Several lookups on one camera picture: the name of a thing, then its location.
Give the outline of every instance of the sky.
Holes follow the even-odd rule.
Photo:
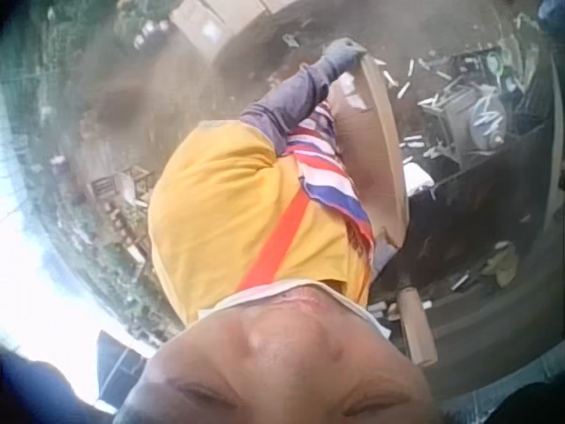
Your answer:
[[[10,145],[0,86],[0,333],[19,347],[19,354],[59,368],[77,396],[94,404],[96,340],[102,329],[146,357],[154,350],[133,340],[87,291],[64,288],[76,282],[52,280],[43,257],[53,258],[54,248],[45,236],[25,231],[26,190]]]

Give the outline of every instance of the red white blue stripes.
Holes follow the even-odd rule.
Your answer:
[[[287,154],[296,157],[300,180],[308,196],[350,219],[358,227],[369,257],[372,257],[373,230],[355,187],[335,152],[334,122],[329,105],[323,102],[290,135]]]

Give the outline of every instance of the yellow shirt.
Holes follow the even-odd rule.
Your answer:
[[[178,147],[155,187],[149,234],[155,271],[184,323],[233,294],[299,188],[292,156],[277,159],[258,130],[204,123]],[[310,201],[275,281],[340,282],[366,305],[369,261],[343,217]]]

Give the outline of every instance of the white collar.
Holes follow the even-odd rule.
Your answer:
[[[239,293],[232,294],[228,298],[217,303],[215,307],[213,307],[212,309],[201,309],[198,312],[199,321],[207,318],[211,314],[214,314],[218,311],[222,311],[223,309],[227,309],[229,307],[236,307],[239,305],[243,305],[245,303],[253,302],[255,300],[270,298],[272,296],[276,296],[277,294],[287,292],[288,290],[294,289],[296,287],[300,287],[302,285],[313,285],[322,289],[327,294],[332,296],[335,300],[337,300],[339,303],[347,307],[351,312],[358,315],[360,318],[364,319],[366,322],[368,322],[373,327],[375,327],[386,339],[390,338],[391,331],[380,325],[379,322],[375,319],[375,317],[372,316],[366,309],[359,306],[357,303],[353,302],[352,300],[346,298],[337,291],[330,289],[325,284],[313,280],[302,280],[302,279],[277,281],[272,284],[260,285],[258,287],[252,287],[251,289],[247,289]]]

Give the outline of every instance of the ground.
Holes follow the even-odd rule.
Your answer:
[[[298,36],[309,55],[318,55],[324,44],[349,35],[365,45],[370,54],[387,62],[391,74],[400,81],[405,80],[413,57],[448,56],[497,42],[501,38],[498,19],[506,27],[505,16],[511,13],[505,3],[486,0],[427,0],[415,4],[408,0],[355,0],[323,15],[304,16],[299,12],[297,24],[289,24],[279,33],[312,18]],[[201,119],[237,117],[248,102],[267,92],[268,75],[290,54],[279,33],[272,40],[246,42],[245,60],[232,61],[221,72],[195,57],[181,34],[174,35],[155,57],[126,58],[109,79],[98,84],[106,94],[131,95],[132,101],[127,104],[135,106],[134,116],[126,124],[111,128],[103,140],[83,142],[72,152],[84,180],[109,175],[131,163],[159,171]],[[84,66],[90,63],[84,60]],[[397,110],[402,114],[406,105],[425,98],[422,95],[433,84],[441,87],[443,81],[417,80],[403,102],[396,105]],[[108,102],[102,107],[108,108]],[[410,125],[416,124],[405,122],[399,132],[410,133]]]

